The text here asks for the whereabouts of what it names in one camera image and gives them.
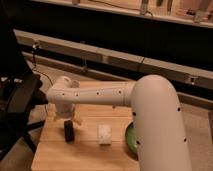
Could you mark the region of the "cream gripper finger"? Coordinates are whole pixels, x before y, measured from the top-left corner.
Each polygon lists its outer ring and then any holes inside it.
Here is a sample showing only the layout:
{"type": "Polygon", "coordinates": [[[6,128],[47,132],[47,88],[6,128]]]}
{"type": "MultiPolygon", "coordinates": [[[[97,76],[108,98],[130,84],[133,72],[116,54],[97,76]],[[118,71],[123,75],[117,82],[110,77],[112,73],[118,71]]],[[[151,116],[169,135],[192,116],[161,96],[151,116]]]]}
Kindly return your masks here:
{"type": "Polygon", "coordinates": [[[78,114],[74,115],[73,121],[78,125],[82,125],[82,118],[78,114]]]}

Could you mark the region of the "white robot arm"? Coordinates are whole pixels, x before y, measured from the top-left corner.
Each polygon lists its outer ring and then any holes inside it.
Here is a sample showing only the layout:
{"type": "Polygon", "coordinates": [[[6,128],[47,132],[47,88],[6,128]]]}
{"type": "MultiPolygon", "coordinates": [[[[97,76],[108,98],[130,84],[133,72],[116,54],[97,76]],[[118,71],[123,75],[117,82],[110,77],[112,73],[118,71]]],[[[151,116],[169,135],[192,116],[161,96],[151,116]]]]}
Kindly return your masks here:
{"type": "Polygon", "coordinates": [[[81,87],[61,76],[47,99],[62,118],[72,115],[74,104],[129,107],[140,171],[192,171],[180,101],[174,86],[160,75],[97,87],[81,87]]]}

